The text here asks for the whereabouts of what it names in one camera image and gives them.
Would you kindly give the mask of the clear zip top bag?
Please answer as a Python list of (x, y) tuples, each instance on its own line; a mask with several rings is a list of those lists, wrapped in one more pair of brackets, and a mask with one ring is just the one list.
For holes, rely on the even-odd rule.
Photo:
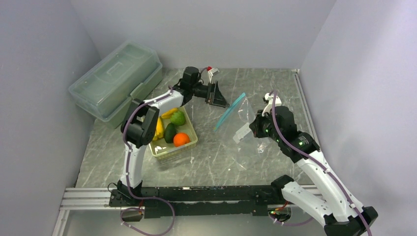
[(214, 127), (222, 144), (236, 151), (263, 153), (270, 144), (266, 138), (255, 138), (249, 125), (255, 120), (246, 93), (242, 93), (220, 117)]

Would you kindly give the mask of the orange fruit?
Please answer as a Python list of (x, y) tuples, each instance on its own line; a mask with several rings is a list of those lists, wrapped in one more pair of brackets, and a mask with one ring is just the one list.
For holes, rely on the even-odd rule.
[(190, 138), (186, 133), (177, 133), (173, 138), (175, 147), (180, 147), (190, 142)]

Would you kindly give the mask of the pale green perforated basket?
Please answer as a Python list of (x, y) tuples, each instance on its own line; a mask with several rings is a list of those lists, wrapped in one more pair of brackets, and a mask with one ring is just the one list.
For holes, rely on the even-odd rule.
[(182, 126), (175, 126), (176, 133), (185, 133), (190, 142), (183, 144), (182, 146), (175, 146), (174, 143), (166, 143), (164, 136), (161, 139), (151, 141), (149, 144), (150, 151), (152, 155), (158, 159), (162, 160), (168, 158), (169, 156), (176, 155), (182, 151), (195, 147), (198, 137), (192, 125), (191, 119), (184, 107), (179, 107), (179, 111), (184, 113), (185, 124)]

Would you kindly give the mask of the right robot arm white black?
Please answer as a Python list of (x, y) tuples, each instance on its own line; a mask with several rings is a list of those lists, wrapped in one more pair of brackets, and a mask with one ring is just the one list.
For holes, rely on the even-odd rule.
[(342, 183), (311, 135), (299, 131), (293, 113), (285, 106), (268, 112), (259, 110), (249, 125), (254, 137), (270, 138), (281, 152), (300, 167), (321, 193), (319, 198), (283, 175), (271, 183), (271, 198), (277, 204), (293, 203), (308, 213), (328, 236), (371, 235), (378, 217), (372, 206), (364, 206)]

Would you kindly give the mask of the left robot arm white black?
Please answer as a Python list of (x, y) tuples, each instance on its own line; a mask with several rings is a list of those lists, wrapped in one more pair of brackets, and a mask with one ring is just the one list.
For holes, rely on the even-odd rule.
[(122, 200), (130, 207), (141, 200), (142, 165), (147, 145), (152, 141), (161, 114), (172, 108), (180, 107), (193, 97), (203, 98), (209, 105), (226, 108), (226, 98), (219, 90), (217, 82), (203, 84), (201, 71), (188, 66), (182, 78), (167, 92), (148, 100), (134, 100), (122, 124), (122, 140), (125, 146), (124, 168), (117, 190)]

